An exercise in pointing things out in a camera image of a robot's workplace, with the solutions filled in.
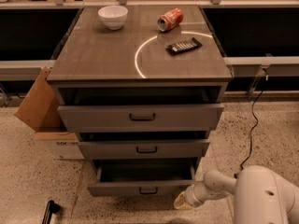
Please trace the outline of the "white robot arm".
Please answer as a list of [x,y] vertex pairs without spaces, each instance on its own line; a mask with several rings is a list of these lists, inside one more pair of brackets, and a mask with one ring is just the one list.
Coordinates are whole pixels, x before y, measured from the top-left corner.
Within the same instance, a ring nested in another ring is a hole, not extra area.
[[299,224],[299,188],[274,171],[253,165],[237,178],[216,170],[188,186],[174,201],[177,210],[234,196],[234,224]]

